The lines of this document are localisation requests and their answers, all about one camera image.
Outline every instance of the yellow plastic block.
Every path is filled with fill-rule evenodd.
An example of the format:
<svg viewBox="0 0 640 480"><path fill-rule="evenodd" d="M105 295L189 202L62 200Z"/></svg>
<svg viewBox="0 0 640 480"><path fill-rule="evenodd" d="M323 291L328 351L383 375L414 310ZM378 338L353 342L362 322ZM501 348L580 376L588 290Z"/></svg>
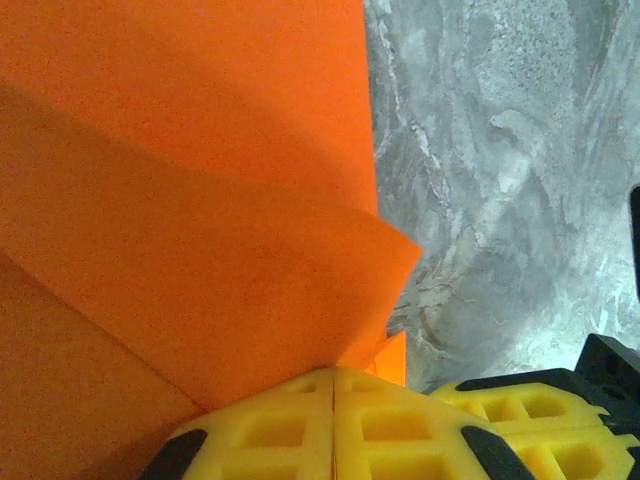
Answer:
<svg viewBox="0 0 640 480"><path fill-rule="evenodd" d="M605 427L517 433L505 440L537 480L622 480L633 467L627 448L633 435L615 436Z"/></svg>
<svg viewBox="0 0 640 480"><path fill-rule="evenodd" d="M430 396L491 422L500 435L602 425L607 411L543 383L458 392L448 384Z"/></svg>
<svg viewBox="0 0 640 480"><path fill-rule="evenodd" d="M356 369L334 388L338 480L488 478L460 433L485 420Z"/></svg>
<svg viewBox="0 0 640 480"><path fill-rule="evenodd" d="M184 480L330 480L333 369L316 370L183 425L207 439Z"/></svg>

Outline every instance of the marble floor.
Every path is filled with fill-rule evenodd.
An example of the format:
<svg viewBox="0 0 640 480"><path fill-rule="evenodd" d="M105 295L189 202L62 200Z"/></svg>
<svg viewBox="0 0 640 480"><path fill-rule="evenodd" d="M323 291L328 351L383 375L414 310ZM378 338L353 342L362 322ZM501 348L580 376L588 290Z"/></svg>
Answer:
<svg viewBox="0 0 640 480"><path fill-rule="evenodd" d="M640 347L640 4L366 0L382 216L425 253L395 309L409 384Z"/></svg>

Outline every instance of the orange foam sheet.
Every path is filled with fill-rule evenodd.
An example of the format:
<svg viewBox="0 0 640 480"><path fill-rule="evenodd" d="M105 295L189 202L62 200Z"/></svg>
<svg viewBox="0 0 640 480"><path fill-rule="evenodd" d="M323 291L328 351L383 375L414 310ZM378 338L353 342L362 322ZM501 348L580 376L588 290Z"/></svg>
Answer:
<svg viewBox="0 0 640 480"><path fill-rule="evenodd" d="M145 154L0 88L0 246L199 405L367 364L419 248L359 210Z"/></svg>
<svg viewBox="0 0 640 480"><path fill-rule="evenodd" d="M178 163L376 213L360 0L0 0L0 79Z"/></svg>

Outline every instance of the gray marble surface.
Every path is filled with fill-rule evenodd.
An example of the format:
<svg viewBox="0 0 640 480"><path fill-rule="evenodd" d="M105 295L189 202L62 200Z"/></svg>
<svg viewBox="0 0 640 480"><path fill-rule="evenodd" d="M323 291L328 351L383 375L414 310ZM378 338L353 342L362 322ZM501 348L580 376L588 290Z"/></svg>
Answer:
<svg viewBox="0 0 640 480"><path fill-rule="evenodd" d="M640 347L640 5L366 0L382 216L425 249L389 323L409 385Z"/></svg>

